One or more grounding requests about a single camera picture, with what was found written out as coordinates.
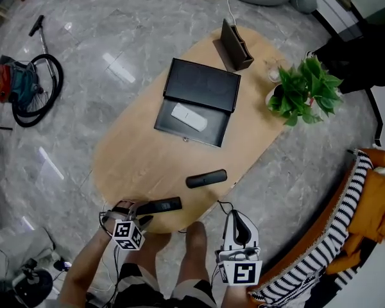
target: green plant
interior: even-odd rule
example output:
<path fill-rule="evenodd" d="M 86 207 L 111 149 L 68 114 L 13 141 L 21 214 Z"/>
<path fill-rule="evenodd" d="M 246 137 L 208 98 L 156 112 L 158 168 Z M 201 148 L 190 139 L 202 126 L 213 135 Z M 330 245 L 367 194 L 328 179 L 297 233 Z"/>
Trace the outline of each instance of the green plant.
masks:
<path fill-rule="evenodd" d="M 286 124 L 294 126 L 301 116 L 305 123 L 317 123 L 322 118 L 312 112 L 312 102 L 328 116 L 334 113 L 334 107 L 341 101 L 336 94 L 342 80 L 329 75 L 321 67 L 316 57 L 301 61 L 298 69 L 288 71 L 279 69 L 281 85 L 279 85 L 268 102 L 268 108 L 278 112 L 287 119 Z"/>

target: white remote control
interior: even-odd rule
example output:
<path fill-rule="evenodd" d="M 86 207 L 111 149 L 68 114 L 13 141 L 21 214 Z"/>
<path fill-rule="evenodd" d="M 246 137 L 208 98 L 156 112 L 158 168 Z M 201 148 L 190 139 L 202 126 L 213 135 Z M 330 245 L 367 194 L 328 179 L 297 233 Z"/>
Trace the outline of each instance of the white remote control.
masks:
<path fill-rule="evenodd" d="M 195 130 L 201 132 L 207 127 L 207 119 L 201 115 L 189 110 L 187 107 L 177 103 L 175 108 L 171 112 L 171 116 L 185 123 L 187 126 L 194 128 Z"/>

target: black box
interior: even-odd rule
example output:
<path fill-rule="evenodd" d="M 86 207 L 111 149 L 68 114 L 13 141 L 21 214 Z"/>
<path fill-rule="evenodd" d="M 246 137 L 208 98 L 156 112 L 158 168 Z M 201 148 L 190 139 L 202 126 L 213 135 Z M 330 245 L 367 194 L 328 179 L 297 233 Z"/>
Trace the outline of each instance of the black box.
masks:
<path fill-rule="evenodd" d="M 174 58 L 154 128 L 221 147 L 240 79 L 238 74 Z M 177 103 L 205 117 L 206 129 L 199 132 L 171 116 Z"/>

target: marble floor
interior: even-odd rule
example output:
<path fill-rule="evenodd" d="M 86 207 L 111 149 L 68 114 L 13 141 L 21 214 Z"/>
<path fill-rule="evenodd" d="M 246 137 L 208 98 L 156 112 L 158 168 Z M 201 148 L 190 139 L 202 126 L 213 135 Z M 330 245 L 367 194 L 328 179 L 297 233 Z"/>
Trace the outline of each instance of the marble floor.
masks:
<path fill-rule="evenodd" d="M 289 4 L 260 7 L 230 0 L 237 24 L 257 30 L 297 64 L 306 50 L 329 38 L 320 23 Z M 19 227 L 22 217 L 47 228 L 66 259 L 73 259 L 98 228 L 102 197 L 94 188 L 92 154 L 113 120 L 174 56 L 231 21 L 227 0 L 26 0 L 10 9 L 0 28 L 0 56 L 31 60 L 40 40 L 28 32 L 46 16 L 49 52 L 64 68 L 59 100 L 36 127 L 15 124 L 10 105 L 0 104 L 0 226 Z M 130 80 L 116 73 L 124 67 Z M 363 92 L 343 97 L 337 114 L 316 125 L 299 124 L 282 133 L 225 198 L 259 226 L 262 259 L 268 261 L 302 226 L 328 191 L 345 150 L 368 146 L 376 121 Z M 62 177 L 43 154 L 54 162 Z M 215 206 L 203 222 L 209 236 L 207 267 L 221 244 L 225 215 Z M 184 236 L 173 234 L 158 258 L 158 280 L 168 295 L 184 254 Z M 112 248 L 105 262 L 113 272 Z M 100 265 L 95 287 L 108 289 Z M 224 287 L 214 282 L 220 300 Z M 91 290 L 100 298 L 111 291 Z"/>

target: vacuum cleaner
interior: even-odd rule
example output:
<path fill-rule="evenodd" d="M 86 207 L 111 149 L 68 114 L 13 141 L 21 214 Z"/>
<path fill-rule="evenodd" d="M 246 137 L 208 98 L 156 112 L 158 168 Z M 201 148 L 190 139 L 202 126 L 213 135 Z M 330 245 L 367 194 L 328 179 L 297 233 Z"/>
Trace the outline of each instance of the vacuum cleaner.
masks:
<path fill-rule="evenodd" d="M 44 16 L 38 17 L 31 29 L 32 37 L 37 31 L 43 48 L 43 54 L 24 64 L 9 56 L 0 58 L 0 103 L 11 103 L 14 119 L 23 128 L 35 126 L 53 106 L 63 87 L 63 69 L 60 62 L 48 53 L 44 38 Z M 37 64 L 43 60 L 53 82 L 53 88 L 49 94 L 40 86 Z"/>

